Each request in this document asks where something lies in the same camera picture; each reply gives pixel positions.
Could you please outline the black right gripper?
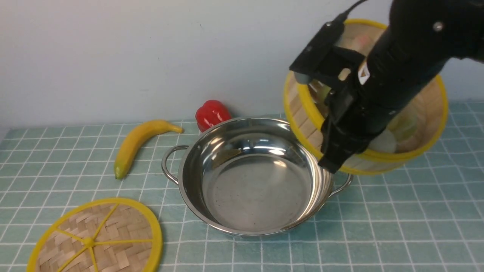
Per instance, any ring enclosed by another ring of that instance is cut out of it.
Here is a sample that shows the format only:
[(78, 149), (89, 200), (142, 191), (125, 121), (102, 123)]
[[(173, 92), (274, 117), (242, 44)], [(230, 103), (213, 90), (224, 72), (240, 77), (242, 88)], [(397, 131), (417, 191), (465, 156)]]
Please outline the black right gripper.
[(420, 62), (413, 57), (368, 57), (339, 74), (345, 86), (332, 89), (323, 122), (318, 165), (334, 174), (347, 159), (366, 150), (420, 91)]

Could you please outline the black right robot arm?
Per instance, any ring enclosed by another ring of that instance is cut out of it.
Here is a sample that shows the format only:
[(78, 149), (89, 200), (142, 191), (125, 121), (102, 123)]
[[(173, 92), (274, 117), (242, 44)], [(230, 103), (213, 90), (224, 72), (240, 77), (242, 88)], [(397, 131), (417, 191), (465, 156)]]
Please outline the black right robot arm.
[(389, 25), (344, 88), (326, 98), (319, 165), (365, 151), (449, 59), (483, 61), (482, 0), (394, 0)]

